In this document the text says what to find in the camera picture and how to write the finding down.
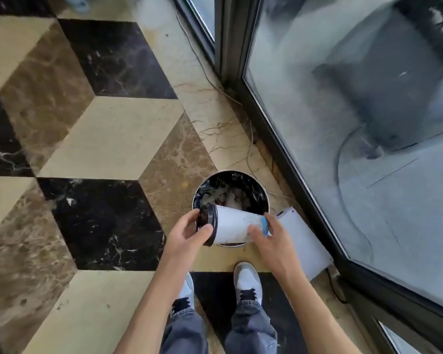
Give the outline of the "person's left hand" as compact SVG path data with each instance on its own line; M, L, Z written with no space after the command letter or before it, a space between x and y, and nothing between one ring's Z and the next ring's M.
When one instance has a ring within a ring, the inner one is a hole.
M184 214L167 235L159 266L181 273L189 272L200 250L192 248L189 237L196 231L199 209Z

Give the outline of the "person's right hand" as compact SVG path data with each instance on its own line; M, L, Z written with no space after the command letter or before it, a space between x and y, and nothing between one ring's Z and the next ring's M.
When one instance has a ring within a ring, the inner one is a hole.
M265 213L269 235L268 248L259 251L262 259L279 281L297 274L303 274L291 237L279 220L272 214Z

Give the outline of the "black plastic cup lid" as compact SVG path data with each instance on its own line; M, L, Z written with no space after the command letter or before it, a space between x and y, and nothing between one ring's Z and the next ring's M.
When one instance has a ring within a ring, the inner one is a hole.
M203 245L210 247L215 242L218 229L218 210L214 202L207 203L201 207L196 220L196 230L201 230L201 228L207 224L212 225L213 231Z

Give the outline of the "white paper cup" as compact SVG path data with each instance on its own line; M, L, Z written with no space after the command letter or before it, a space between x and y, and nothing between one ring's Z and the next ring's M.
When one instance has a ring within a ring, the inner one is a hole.
M218 229L214 244L231 245L251 242L249 225L258 225L265 236L269 235L267 219L263 215L217 205Z

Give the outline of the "person's left forearm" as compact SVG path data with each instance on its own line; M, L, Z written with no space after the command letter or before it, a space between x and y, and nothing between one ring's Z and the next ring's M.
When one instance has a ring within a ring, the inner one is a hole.
M113 354L159 354L164 328L191 263L162 259Z

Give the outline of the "person's right forearm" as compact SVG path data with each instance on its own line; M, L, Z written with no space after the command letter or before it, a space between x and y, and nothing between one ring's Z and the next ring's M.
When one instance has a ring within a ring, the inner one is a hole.
M319 297L302 268L272 269L299 322L309 354L362 354Z

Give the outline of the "round metal trash bin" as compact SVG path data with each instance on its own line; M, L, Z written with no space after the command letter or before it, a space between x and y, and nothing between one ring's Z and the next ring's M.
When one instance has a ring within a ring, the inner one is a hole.
M223 170L204 180L196 190L193 208L200 210L196 229L210 224L211 236L204 246L241 247L252 242L249 225L258 226L268 235L265 213L270 211L267 191L251 175Z

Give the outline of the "person's right grey sneaker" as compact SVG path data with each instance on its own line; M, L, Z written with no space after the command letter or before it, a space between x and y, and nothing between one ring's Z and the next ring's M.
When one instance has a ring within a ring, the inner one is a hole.
M260 277L250 262L239 262L233 271L237 303L253 302L262 305L263 290Z

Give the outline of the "person's grey sneaker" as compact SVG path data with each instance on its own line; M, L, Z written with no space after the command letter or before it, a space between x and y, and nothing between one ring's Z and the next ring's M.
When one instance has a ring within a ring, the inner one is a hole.
M233 271L237 303L253 302L262 305L263 290L260 277L250 262L239 262Z
M170 319L195 311L194 282L188 272L183 287L171 306Z

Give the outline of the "white crumpled trash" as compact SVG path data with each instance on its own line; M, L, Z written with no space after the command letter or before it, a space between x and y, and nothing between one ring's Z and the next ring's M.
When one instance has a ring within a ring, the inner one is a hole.
M214 203L219 206L247 211L251 201L242 189L224 186L208 190L201 198L200 205Z

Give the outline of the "black trash bag liner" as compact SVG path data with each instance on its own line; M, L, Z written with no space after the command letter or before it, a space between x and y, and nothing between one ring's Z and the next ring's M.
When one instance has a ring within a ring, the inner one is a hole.
M222 170L213 173L202 181L195 191L192 208L201 208L200 201L202 196L211 189L217 189L224 186L242 189L251 201L251 207L248 212L255 214L264 214L270 212L271 204L265 187L252 175L238 170Z

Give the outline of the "person's left grey sneaker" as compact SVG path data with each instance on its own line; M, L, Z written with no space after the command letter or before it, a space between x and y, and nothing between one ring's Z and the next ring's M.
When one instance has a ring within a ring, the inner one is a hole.
M188 272L183 287L171 306L170 319L195 311L194 282Z

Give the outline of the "person's right jeans leg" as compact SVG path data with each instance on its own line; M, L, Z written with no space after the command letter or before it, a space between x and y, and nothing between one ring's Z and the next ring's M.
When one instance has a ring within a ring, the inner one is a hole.
M276 354L277 332L257 301L237 303L231 330L225 339L226 354Z

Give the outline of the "person's jeans leg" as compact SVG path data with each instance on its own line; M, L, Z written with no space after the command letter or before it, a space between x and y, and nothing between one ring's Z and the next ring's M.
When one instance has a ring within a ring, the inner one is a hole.
M170 316L159 354L209 354L205 324L194 308Z
M277 332L257 301L237 303L231 330L225 339L226 354L276 354Z

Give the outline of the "person's left jeans leg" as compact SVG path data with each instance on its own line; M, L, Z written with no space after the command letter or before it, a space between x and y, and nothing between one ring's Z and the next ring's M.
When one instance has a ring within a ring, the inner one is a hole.
M209 354L205 324L194 308L170 316L159 354Z

